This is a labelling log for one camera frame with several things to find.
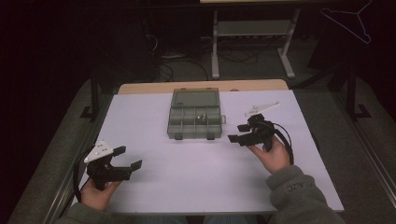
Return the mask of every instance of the white hanger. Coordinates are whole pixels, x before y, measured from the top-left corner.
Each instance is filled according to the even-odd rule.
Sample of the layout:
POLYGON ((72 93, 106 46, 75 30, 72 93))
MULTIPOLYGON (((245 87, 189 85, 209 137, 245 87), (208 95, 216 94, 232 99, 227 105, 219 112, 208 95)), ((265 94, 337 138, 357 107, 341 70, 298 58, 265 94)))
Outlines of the white hanger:
POLYGON ((330 10, 328 8, 323 8, 320 13, 323 14, 325 17, 329 18, 332 21, 335 21, 336 23, 338 23, 339 25, 341 25, 342 27, 344 27, 345 29, 347 29, 350 33, 352 33, 353 35, 355 35, 357 38, 359 38, 361 41, 363 41, 366 44, 369 44, 371 42, 371 37, 369 35, 367 35, 366 33, 366 29, 364 28, 363 22, 361 21, 361 12, 367 8, 370 4, 372 3, 372 0, 370 0, 370 2, 365 5, 361 10, 357 11, 357 12, 347 12, 347 11, 337 11, 337 10, 330 10), (361 24, 361 29, 363 30, 363 34, 364 36, 359 36, 357 34, 355 34, 353 31, 351 31, 349 28, 347 28, 344 24, 342 24, 340 21, 335 20, 334 18, 331 17, 332 13, 344 13, 344 14, 350 14, 350 15, 356 15, 358 17, 359 23, 361 24))

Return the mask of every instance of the jacket cuff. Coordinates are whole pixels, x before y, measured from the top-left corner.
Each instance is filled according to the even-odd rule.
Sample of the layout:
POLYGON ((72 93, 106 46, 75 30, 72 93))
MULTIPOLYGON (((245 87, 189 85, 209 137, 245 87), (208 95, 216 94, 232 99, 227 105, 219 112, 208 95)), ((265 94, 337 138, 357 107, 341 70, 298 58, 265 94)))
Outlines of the jacket cuff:
POLYGON ((66 216, 76 219, 81 223, 101 224, 109 223, 111 220, 110 213, 98 211, 82 203, 73 204, 66 216))
POLYGON ((303 171, 298 166, 291 165, 273 173, 266 182, 268 187, 274 190, 295 176, 303 174, 303 171))

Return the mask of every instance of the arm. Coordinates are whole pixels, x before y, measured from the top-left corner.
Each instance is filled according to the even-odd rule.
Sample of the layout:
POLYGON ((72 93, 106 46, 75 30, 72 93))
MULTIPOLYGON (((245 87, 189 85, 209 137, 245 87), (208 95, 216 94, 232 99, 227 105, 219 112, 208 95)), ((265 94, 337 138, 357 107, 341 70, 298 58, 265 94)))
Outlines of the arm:
POLYGON ((67 215, 60 218, 56 224, 110 223, 111 214, 106 212, 106 209, 111 195, 120 183, 106 183, 105 189, 99 190, 90 179, 81 190, 81 203, 73 204, 67 215))
POLYGON ((273 138, 273 148, 266 152, 248 147, 272 174, 267 179, 271 204, 278 210, 275 223, 345 223, 328 205, 315 180, 294 165, 283 144, 273 138))

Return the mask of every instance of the white desk frame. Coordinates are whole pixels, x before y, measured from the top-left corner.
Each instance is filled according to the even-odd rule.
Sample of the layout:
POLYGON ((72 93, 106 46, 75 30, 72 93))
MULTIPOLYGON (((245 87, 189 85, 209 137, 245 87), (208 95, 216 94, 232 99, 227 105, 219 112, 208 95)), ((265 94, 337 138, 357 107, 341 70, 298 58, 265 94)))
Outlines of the white desk frame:
POLYGON ((213 20, 213 50, 212 50, 212 78, 219 79, 218 36, 236 35, 285 35, 283 48, 277 50, 288 78, 295 78, 287 53, 294 29, 300 14, 295 8, 291 20, 273 21, 218 21, 218 12, 213 20))
MULTIPOLYGON (((232 90, 238 83, 240 90, 249 83, 265 86, 265 80, 206 84, 207 87, 225 84, 223 90, 232 90)), ((275 83, 283 89, 281 80, 275 83)), ((171 84, 164 83, 164 88, 159 83, 143 86, 155 88, 153 92, 164 92, 171 90, 171 84)), ((140 85, 121 87, 120 91, 134 93, 133 86, 140 85)), ((202 85, 204 82, 198 82, 197 86, 202 85)), ((124 181, 116 190, 107 209, 109 212, 128 215, 274 212, 269 202, 270 190, 265 184, 270 174, 248 149, 230 143, 227 137, 239 134, 236 126, 246 123, 246 110, 253 105, 273 102, 281 105, 264 116, 288 130, 296 164, 316 179, 332 209, 344 210, 292 91, 221 91, 221 113, 227 116, 227 124, 223 125, 222 137, 212 141, 168 138, 166 127, 171 99, 171 92, 114 97, 98 140, 105 140, 113 147, 126 146, 126 153, 113 159, 114 166, 128 166, 138 160, 143 160, 143 165, 132 173, 131 180, 124 181)))

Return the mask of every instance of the person's left hand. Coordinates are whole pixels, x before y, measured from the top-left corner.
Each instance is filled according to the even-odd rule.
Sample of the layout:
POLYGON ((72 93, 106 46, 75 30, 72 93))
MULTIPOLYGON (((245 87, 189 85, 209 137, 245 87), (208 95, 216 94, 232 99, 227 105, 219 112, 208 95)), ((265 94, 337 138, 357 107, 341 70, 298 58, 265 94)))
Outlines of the person's left hand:
POLYGON ((106 211, 111 195, 121 184, 121 181, 105 183, 105 189, 99 190, 95 187, 92 179, 81 189, 81 203, 99 211, 106 211))

